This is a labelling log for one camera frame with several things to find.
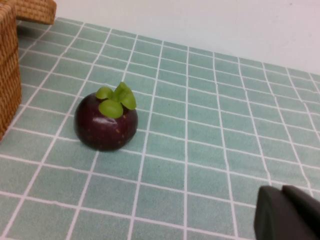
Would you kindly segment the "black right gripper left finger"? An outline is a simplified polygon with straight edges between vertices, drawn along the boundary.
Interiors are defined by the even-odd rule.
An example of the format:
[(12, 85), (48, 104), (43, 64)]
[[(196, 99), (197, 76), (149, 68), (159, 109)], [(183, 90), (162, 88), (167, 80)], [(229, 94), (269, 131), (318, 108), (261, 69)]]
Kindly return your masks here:
[(254, 216), (257, 240), (297, 240), (300, 220), (294, 206), (277, 188), (259, 188)]

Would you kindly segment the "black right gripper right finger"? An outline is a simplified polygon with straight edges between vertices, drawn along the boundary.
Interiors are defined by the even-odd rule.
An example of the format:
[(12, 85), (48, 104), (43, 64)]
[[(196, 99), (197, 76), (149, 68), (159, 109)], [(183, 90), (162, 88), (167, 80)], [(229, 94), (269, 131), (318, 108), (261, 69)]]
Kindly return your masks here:
[(302, 218), (302, 220), (306, 223), (312, 233), (319, 240), (320, 202), (303, 190), (293, 185), (284, 185), (281, 191), (294, 205), (294, 208), (297, 210), (298, 215)]

